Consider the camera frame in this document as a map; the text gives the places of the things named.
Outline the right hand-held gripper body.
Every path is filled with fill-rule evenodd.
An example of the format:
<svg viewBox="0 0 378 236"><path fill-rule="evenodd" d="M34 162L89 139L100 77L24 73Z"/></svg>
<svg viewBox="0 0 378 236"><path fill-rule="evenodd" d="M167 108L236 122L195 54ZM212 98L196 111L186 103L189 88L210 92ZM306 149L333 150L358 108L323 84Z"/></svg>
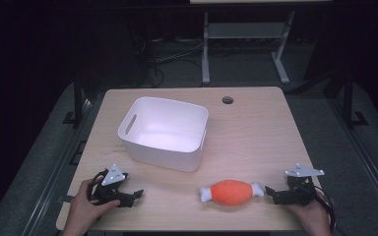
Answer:
<svg viewBox="0 0 378 236"><path fill-rule="evenodd" d="M289 198L289 205L306 206L317 197L313 178L315 176L322 176L325 172L296 163L285 174L288 190L278 192L277 197Z"/></svg>

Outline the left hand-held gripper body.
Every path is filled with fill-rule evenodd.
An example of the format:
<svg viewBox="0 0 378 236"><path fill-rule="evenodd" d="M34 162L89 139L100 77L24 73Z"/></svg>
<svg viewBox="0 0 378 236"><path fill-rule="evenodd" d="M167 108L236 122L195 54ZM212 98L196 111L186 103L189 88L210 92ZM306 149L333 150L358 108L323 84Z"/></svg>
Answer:
<svg viewBox="0 0 378 236"><path fill-rule="evenodd" d="M119 187L127 179L128 174L123 173L116 164L109 169L96 174L90 184L90 201L101 206L106 203L118 200L134 200L133 194L121 193Z"/></svg>

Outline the orange plush drumstick toy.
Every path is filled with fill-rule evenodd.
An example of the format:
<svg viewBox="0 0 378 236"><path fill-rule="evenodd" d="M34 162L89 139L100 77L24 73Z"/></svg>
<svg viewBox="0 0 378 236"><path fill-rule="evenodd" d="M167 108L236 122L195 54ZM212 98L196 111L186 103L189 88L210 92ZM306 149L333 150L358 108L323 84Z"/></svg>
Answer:
<svg viewBox="0 0 378 236"><path fill-rule="evenodd" d="M259 182L246 183L238 180L223 180L208 188L200 189L202 203L213 201L229 207L241 206L252 198L263 196L264 190Z"/></svg>

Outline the white plastic bin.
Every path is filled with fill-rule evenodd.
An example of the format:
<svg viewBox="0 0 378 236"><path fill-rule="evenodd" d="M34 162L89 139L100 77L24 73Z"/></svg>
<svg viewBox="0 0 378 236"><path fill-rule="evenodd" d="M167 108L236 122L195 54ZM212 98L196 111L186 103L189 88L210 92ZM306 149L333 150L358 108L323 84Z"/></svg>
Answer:
<svg viewBox="0 0 378 236"><path fill-rule="evenodd" d="M201 163L208 119L203 106L144 96L132 104L117 134L137 161L194 172Z"/></svg>

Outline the person's right hand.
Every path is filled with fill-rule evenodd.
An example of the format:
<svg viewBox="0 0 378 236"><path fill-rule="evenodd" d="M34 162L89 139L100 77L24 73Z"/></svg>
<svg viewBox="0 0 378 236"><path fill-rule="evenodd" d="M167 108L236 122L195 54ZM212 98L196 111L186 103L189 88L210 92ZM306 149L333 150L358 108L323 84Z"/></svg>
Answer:
<svg viewBox="0 0 378 236"><path fill-rule="evenodd" d="M317 201L307 206L285 205L284 208L295 216L309 236L332 236L331 216Z"/></svg>

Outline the person's left hand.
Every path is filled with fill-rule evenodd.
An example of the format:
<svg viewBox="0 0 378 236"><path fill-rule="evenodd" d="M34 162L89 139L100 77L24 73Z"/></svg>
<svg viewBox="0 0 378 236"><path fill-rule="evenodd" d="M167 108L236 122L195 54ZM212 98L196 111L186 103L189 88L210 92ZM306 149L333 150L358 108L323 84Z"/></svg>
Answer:
<svg viewBox="0 0 378 236"><path fill-rule="evenodd" d="M70 203L65 229L89 230L90 227L103 214L120 205L118 200L106 203L101 206L93 205L88 199L88 189L92 180L82 182L77 195Z"/></svg>

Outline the black metal stand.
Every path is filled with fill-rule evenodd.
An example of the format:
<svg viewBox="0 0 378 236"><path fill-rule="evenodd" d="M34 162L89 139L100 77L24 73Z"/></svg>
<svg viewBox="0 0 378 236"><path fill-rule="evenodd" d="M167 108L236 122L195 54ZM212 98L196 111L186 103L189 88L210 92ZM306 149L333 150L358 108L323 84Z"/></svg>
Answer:
<svg viewBox="0 0 378 236"><path fill-rule="evenodd" d="M67 112L63 124L72 124L74 127L80 125L83 119L83 94L81 87L81 76L79 73L76 74L73 82L73 91L74 91L74 110Z"/></svg>
<svg viewBox="0 0 378 236"><path fill-rule="evenodd" d="M368 122L360 111L354 111L353 105L353 76L349 70L343 71L343 119L346 126L353 129L355 126L368 126Z"/></svg>

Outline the metal floor rail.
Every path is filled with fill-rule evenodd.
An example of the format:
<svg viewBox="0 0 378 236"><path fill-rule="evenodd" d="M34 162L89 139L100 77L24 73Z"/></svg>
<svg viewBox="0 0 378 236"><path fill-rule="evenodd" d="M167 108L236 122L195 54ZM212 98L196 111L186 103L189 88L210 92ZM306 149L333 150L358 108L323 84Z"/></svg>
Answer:
<svg viewBox="0 0 378 236"><path fill-rule="evenodd" d="M364 146L362 140L360 139L359 135L355 131L354 127L351 126L345 120L344 114L340 106L338 105L338 103L333 99L329 99L328 103L331 109L333 110L335 116L339 120L340 126L342 127L342 129L344 130L348 138L350 139L353 148L356 150L359 156L361 165L363 166L363 169L366 175L368 176L369 180L372 183L372 186L374 187L378 195L378 168L375 166L375 163L371 159L371 155L369 151Z"/></svg>
<svg viewBox="0 0 378 236"><path fill-rule="evenodd" d="M92 103L86 98L80 106L83 118L78 124L69 118L74 114L71 109L57 108L57 114L44 125L37 151L33 153L41 160L34 163L28 174L39 189L22 236L37 236L46 227L50 233L58 232L56 219L79 163L79 150L85 146L90 132L88 119L92 109Z"/></svg>

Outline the white metal table frame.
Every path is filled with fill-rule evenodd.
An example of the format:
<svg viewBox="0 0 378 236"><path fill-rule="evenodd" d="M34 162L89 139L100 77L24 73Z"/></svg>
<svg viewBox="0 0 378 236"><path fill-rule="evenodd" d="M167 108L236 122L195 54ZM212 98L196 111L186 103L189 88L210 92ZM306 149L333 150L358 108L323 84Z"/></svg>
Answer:
<svg viewBox="0 0 378 236"><path fill-rule="evenodd" d="M300 6L327 4L331 0L189 0L192 6L204 6L208 8L204 11L203 23L203 51L201 56L202 83L208 85L211 82L210 73L210 46L213 40L224 39L276 39L279 46L271 53L272 60L280 81L282 84L289 83L289 77L286 73L282 60L284 48L288 40L293 21ZM283 20L259 22L212 22L210 14L215 7L229 8L246 8L253 10L255 8L270 7L271 12L275 12L273 7L280 9L285 7L286 16Z"/></svg>

